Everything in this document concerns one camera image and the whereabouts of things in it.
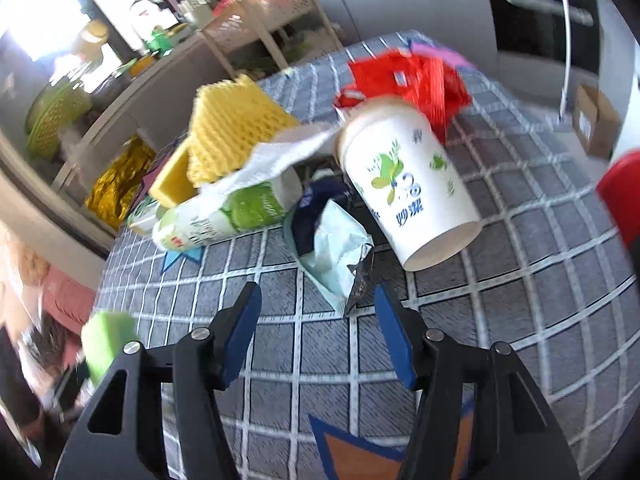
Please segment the green white plastic bottle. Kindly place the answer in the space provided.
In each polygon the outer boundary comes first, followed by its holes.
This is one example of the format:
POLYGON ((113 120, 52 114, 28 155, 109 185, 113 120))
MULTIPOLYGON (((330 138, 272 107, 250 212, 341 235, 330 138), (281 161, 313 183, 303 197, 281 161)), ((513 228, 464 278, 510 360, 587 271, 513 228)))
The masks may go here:
POLYGON ((203 192, 166 211, 153 226, 152 240, 165 252, 214 244, 279 223, 302 194, 302 182, 292 167, 225 198, 203 192))

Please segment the light green plastic wrapper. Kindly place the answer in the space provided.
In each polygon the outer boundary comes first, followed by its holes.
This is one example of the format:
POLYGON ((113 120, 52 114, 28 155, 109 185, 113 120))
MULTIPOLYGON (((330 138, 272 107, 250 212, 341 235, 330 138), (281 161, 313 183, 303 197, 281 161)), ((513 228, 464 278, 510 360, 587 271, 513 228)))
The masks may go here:
POLYGON ((314 226, 302 223, 310 230, 300 236, 300 222, 294 220, 299 211, 283 220, 285 244, 323 299, 347 318, 372 284, 372 236, 335 200, 326 202, 314 226))

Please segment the yellow sponge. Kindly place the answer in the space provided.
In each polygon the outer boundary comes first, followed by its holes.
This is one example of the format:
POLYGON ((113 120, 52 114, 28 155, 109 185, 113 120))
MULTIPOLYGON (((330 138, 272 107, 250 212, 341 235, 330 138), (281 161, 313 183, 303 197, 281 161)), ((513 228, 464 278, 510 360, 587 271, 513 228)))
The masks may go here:
POLYGON ((184 140, 160 168, 149 194, 164 208, 174 208, 197 196, 198 191, 188 178, 189 141, 184 140))

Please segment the white paper tissue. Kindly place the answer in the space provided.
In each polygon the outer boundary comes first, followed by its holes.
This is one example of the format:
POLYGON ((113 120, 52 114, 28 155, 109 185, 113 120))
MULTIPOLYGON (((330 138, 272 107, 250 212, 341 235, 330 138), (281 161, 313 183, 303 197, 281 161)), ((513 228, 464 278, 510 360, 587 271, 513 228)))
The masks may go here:
POLYGON ((279 177, 285 170, 314 156, 330 154, 339 124, 316 122, 280 131, 271 142, 260 142, 239 170, 201 188, 198 196, 223 200, 241 188, 279 177))

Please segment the red plastic bag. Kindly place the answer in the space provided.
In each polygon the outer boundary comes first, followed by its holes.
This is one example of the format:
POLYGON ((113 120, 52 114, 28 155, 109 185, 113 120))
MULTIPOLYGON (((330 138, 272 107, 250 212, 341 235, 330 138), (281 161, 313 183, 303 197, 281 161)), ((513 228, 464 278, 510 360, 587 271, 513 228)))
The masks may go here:
POLYGON ((337 93, 335 107, 348 110, 368 99, 396 96, 420 110, 442 146, 452 118, 472 103, 459 72, 438 56, 387 50, 348 67, 352 82, 337 93))

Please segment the blue snack wrapper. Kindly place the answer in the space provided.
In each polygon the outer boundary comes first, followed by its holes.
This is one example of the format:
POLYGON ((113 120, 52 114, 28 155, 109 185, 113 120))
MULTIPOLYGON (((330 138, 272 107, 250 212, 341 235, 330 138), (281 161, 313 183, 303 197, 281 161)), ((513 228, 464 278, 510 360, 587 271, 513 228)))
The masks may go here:
POLYGON ((314 233, 329 200, 349 206, 352 193, 340 174, 320 171, 306 185, 295 206, 291 219, 291 233, 296 254, 304 256, 314 251, 314 233))

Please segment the red trash bin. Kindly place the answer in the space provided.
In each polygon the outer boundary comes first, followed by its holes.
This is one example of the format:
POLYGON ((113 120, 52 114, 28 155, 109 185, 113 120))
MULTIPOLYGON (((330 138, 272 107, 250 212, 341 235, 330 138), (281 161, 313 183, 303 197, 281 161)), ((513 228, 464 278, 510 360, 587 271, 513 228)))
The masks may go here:
POLYGON ((614 162, 597 191, 620 231, 635 264, 639 264, 640 152, 638 148, 614 162))

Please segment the grey checked tablecloth with stars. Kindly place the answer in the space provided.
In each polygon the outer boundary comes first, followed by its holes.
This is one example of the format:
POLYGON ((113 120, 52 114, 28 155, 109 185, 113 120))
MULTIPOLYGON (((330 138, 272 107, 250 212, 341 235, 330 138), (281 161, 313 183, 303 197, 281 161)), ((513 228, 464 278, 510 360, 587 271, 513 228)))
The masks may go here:
MULTIPOLYGON (((471 105, 447 152, 483 219, 468 247, 434 268, 405 271, 369 211, 373 276, 428 325, 464 344, 510 342, 547 397, 578 470, 588 477, 639 405, 639 292, 628 252, 592 181, 555 132, 477 70, 471 105)), ((218 396, 245 479, 320 479, 311 419, 403 448, 416 395, 396 379, 372 302, 337 314, 306 277, 279 228, 209 246, 171 266, 123 230, 96 307, 136 320, 149 347, 179 340, 232 304, 248 281, 262 316, 247 368, 218 396)))

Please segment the gold foil bag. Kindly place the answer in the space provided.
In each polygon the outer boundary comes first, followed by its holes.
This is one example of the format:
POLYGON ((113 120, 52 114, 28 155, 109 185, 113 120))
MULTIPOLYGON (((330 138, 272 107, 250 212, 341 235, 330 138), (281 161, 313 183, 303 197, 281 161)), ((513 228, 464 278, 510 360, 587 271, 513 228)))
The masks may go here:
POLYGON ((156 151, 141 136, 132 136, 111 166, 94 182, 85 199, 88 211, 117 231, 155 156, 156 151))

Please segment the cardboard box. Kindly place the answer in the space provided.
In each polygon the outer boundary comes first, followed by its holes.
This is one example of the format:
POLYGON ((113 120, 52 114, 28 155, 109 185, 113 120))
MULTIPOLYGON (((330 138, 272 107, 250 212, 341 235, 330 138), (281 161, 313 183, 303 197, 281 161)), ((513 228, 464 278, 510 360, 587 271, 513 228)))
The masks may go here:
POLYGON ((599 88, 589 84, 577 87, 573 128, 587 155, 609 159, 621 125, 620 114, 599 88))

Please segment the green plastic colander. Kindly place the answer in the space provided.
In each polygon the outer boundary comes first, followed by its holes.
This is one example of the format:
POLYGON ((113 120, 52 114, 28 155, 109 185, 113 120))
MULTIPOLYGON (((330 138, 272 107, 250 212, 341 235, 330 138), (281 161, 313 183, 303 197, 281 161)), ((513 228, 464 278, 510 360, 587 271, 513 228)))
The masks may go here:
POLYGON ((76 122, 91 107, 81 80, 62 77, 56 84, 47 84, 27 114, 27 155, 50 162, 60 147, 58 130, 76 122))

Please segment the green dish soap bottle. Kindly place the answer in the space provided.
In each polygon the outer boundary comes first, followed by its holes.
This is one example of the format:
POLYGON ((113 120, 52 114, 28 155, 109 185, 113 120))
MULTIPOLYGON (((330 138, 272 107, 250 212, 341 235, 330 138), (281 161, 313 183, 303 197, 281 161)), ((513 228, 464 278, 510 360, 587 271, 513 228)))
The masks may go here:
POLYGON ((174 45, 166 35, 166 30, 163 27, 155 26, 151 32, 151 38, 145 41, 149 50, 153 54, 160 56, 168 55, 174 50, 174 45))

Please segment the black built-in oven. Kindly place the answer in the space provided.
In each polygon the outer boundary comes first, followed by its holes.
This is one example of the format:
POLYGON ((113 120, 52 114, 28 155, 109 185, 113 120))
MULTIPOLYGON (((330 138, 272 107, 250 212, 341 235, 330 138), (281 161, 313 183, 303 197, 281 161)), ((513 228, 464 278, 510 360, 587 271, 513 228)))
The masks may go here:
POLYGON ((489 0, 497 48, 520 55, 570 60, 597 73, 601 27, 597 0, 489 0))

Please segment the beige plastic storage rack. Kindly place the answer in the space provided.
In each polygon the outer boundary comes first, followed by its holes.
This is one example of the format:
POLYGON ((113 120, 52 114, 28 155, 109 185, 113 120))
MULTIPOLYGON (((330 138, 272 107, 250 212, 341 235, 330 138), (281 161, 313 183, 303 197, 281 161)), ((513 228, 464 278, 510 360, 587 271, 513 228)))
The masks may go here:
POLYGON ((300 62, 341 51, 343 44, 319 0, 235 0, 215 14, 198 31, 198 36, 232 78, 238 72, 228 55, 255 41, 262 43, 279 70, 287 70, 291 63, 272 35, 275 32, 283 35, 285 26, 308 14, 317 15, 322 27, 312 33, 314 44, 300 62))

